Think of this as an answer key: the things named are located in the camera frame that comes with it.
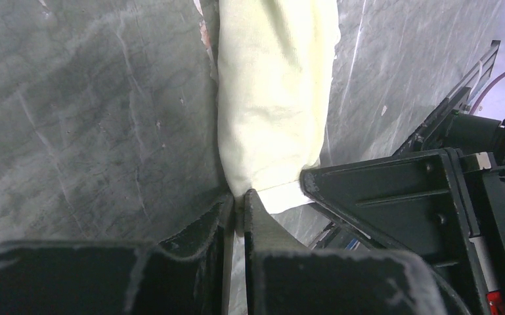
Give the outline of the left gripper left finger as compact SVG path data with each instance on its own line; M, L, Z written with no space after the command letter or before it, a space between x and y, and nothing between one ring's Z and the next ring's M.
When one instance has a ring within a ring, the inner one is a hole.
M226 314L232 196L176 235L0 243L0 314Z

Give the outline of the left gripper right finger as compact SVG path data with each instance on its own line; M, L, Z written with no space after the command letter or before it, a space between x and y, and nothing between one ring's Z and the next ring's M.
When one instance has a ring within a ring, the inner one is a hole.
M250 314L445 314L430 269L410 252L309 249L258 193L244 195Z

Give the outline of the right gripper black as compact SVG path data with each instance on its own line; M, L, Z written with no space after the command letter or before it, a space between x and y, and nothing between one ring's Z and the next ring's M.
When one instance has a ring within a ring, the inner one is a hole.
M421 257L455 314L491 311L472 243L481 233L485 276L500 296L493 308L505 314L505 119L452 116L445 145L452 148L304 170L299 184L332 222Z

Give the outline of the cream yellow cloth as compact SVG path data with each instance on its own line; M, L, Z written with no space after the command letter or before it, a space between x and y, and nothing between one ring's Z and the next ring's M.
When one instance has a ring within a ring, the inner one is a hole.
M335 1L221 1L217 136L244 233L248 190L316 167L340 40Z

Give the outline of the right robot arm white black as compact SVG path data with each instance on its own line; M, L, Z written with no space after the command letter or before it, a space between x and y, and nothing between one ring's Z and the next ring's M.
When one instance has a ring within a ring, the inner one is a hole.
M322 214L432 267L457 314L505 314L505 119L462 112L464 87L392 156L303 171Z

